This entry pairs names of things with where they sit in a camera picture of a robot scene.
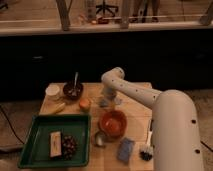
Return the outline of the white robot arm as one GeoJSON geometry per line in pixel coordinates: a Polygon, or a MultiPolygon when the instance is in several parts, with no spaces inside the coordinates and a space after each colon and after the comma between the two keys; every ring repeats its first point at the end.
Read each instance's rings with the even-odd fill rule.
{"type": "Polygon", "coordinates": [[[154,171],[204,171],[197,110],[184,92],[156,90],[124,79],[115,67],[101,76],[104,96],[119,91],[152,110],[154,171]]]}

